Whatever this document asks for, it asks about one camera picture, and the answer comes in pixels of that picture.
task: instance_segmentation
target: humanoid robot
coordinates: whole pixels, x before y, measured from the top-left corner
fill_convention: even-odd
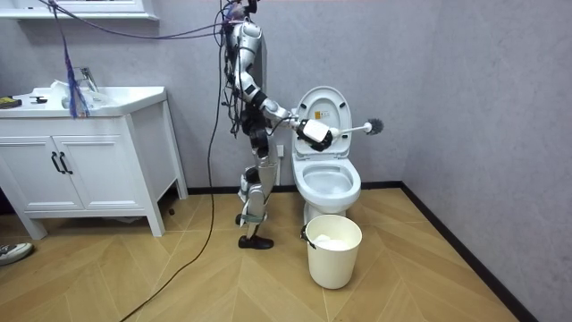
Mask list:
[[[223,27],[223,35],[227,52],[226,77],[245,103],[245,109],[240,114],[240,125],[244,134],[250,137],[256,161],[240,177],[239,196],[244,207],[237,215],[236,222],[238,225],[247,224],[248,230],[246,235],[240,237],[239,247],[267,250],[273,247],[273,241],[258,236],[257,232],[266,218],[266,205],[277,172],[278,157],[271,130],[278,126],[290,128],[317,151],[330,147],[332,132],[327,125],[316,120],[299,120],[269,98],[255,82],[252,74],[264,73],[253,71],[257,59],[258,62],[264,59],[257,57],[264,51],[261,47],[264,44],[262,30],[250,20],[250,14],[256,11],[257,0],[248,0],[248,5],[229,5],[225,20],[233,23]]]

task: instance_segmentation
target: herringbone floor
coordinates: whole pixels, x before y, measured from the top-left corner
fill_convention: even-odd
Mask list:
[[[213,237],[130,321],[516,321],[401,190],[362,191],[348,216],[362,228],[354,275],[340,290],[317,286],[299,239],[303,199],[275,193],[261,235],[272,250],[240,250],[241,204],[217,195]],[[167,215],[174,208],[175,215]],[[210,197],[166,200],[168,233],[145,220],[48,220],[49,235],[23,261],[0,267],[2,321],[118,321],[202,246]],[[26,241],[15,216],[0,217],[0,242]]]

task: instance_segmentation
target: toilet lid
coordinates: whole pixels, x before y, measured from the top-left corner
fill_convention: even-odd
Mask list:
[[[319,86],[308,91],[300,100],[298,115],[301,120],[313,119],[341,130],[351,127],[348,102],[337,89],[328,86]],[[346,157],[349,153],[351,133],[334,139],[332,145],[322,152],[310,148],[304,140],[298,140],[295,132],[293,139],[296,157],[299,159],[339,158]]]

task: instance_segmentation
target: trash can handle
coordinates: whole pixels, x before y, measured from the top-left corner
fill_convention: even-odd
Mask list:
[[[315,249],[314,243],[312,243],[312,242],[307,238],[307,235],[306,235],[306,226],[307,226],[307,224],[302,227],[302,230],[300,231],[300,238],[303,239],[304,241],[306,241],[313,249]]]

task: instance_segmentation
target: trash can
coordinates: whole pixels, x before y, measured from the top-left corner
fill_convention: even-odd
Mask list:
[[[345,216],[322,215],[302,227],[312,279],[327,289],[345,286],[356,264],[361,229]]]

